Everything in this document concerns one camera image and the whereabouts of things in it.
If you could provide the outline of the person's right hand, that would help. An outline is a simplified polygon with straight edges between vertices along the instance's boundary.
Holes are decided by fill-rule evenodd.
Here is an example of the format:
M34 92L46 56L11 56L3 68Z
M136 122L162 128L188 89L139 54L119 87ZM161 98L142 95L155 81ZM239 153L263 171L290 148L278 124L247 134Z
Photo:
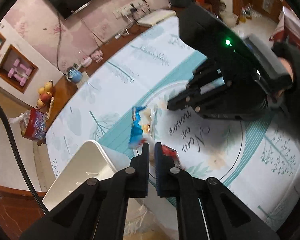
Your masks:
M294 76L293 76L292 65L290 64L289 61L287 61L286 59L284 59L282 57L278 57L278 59L281 62L281 64L284 66L284 68L286 69L288 74L290 75L291 81L293 82L294 81ZM292 87L292 85L276 92L275 93L275 99L278 101L282 97L282 95L284 94L284 91L287 90L287 89L290 89L291 87Z

